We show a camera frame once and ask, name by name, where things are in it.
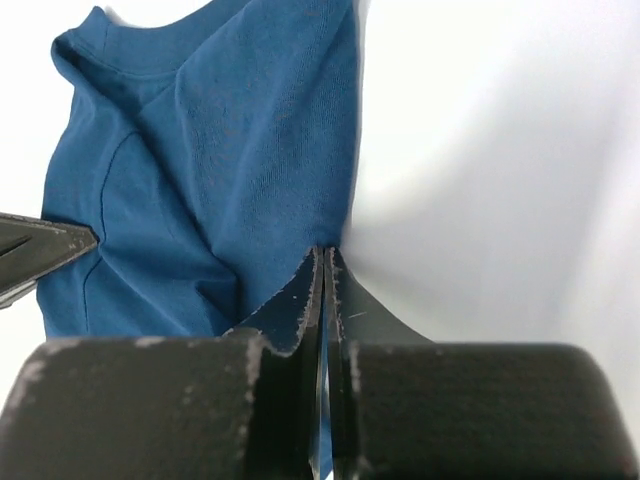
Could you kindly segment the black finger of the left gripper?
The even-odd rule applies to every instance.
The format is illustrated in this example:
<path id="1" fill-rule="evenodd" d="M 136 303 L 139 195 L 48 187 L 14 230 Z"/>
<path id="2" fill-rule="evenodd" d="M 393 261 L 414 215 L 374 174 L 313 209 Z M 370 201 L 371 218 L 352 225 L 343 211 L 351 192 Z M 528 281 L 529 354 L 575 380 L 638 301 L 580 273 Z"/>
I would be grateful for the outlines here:
<path id="1" fill-rule="evenodd" d="M 1 308 L 36 288 L 43 276 L 77 260 L 98 245 L 80 225 L 1 214 Z"/>

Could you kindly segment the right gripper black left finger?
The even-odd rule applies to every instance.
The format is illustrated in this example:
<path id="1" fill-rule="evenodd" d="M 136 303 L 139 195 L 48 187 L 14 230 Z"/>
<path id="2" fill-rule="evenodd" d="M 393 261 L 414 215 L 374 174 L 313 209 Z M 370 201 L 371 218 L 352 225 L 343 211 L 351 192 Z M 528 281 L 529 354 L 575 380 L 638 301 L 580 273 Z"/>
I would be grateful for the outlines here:
<path id="1" fill-rule="evenodd" d="M 316 479 L 323 253 L 217 338 L 65 338 L 1 414 L 5 479 Z"/>

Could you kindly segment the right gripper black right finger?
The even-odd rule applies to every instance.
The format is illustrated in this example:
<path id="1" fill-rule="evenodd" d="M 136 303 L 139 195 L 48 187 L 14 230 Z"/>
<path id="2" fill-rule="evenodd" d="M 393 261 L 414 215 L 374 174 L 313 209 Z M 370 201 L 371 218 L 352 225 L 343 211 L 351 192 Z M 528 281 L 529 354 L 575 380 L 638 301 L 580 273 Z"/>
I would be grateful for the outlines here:
<path id="1" fill-rule="evenodd" d="M 599 365 L 558 343 L 438 343 L 324 253 L 338 479 L 635 479 Z"/>

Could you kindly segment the blue t shirt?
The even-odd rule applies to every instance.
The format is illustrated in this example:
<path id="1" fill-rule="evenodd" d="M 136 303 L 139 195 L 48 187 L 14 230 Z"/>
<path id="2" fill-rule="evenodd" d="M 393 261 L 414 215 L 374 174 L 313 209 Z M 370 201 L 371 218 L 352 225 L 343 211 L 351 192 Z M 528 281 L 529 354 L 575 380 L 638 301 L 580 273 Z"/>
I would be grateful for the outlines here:
<path id="1" fill-rule="evenodd" d="M 336 245 L 358 48 L 349 1 L 213 1 L 155 28 L 95 8 L 58 36 L 73 98 L 43 216 L 99 244 L 39 282 L 46 334 L 218 336 Z"/>

